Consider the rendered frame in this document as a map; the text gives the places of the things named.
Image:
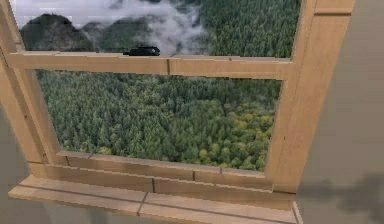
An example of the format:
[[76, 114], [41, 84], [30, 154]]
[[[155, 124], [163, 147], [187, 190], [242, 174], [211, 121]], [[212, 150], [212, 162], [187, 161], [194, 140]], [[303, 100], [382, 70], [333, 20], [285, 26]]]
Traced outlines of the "wooden framed window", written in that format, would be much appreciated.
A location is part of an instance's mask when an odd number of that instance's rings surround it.
[[[181, 224], [303, 224], [295, 201], [355, 0], [303, 0], [288, 59], [28, 51], [0, 0], [0, 105], [30, 167], [11, 196]], [[267, 166], [232, 169], [63, 152], [39, 69], [278, 79]]]

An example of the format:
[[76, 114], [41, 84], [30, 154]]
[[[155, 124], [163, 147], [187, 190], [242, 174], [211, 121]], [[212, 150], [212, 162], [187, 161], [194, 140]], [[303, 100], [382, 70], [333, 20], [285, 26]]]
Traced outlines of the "black window latch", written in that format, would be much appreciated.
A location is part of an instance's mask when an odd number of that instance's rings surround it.
[[128, 56], [159, 56], [160, 50], [155, 46], [140, 46], [124, 52]]

